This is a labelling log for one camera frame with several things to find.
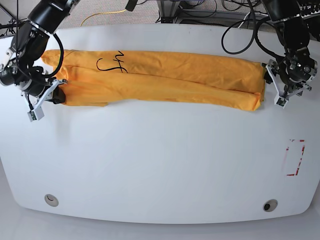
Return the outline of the orange T-shirt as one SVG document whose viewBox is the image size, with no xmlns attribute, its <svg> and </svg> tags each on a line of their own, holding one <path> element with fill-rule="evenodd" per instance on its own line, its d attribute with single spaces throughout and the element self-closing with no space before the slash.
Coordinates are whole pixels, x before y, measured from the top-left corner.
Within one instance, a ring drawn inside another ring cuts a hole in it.
<svg viewBox="0 0 320 240">
<path fill-rule="evenodd" d="M 166 51 L 65 50 L 56 74 L 67 106 L 122 100 L 213 104 L 257 110 L 266 69 L 258 62 Z"/>
</svg>

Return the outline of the aluminium frame stand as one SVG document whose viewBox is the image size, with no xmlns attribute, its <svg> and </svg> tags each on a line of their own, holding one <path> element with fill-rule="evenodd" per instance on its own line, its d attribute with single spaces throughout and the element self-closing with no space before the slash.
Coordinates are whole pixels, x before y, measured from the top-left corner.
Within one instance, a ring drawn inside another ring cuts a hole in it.
<svg viewBox="0 0 320 240">
<path fill-rule="evenodd" d="M 160 22 L 178 24 L 183 21 L 236 22 L 246 13 L 223 8 L 221 0 L 158 0 Z"/>
</svg>

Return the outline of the red tape rectangle marking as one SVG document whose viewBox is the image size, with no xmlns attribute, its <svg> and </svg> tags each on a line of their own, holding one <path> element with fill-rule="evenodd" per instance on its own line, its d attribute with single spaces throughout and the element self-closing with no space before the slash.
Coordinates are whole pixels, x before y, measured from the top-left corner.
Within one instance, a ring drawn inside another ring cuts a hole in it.
<svg viewBox="0 0 320 240">
<path fill-rule="evenodd" d="M 290 139 L 285 151 L 284 173 L 288 177 L 297 176 L 300 170 L 306 141 L 304 139 Z"/>
</svg>

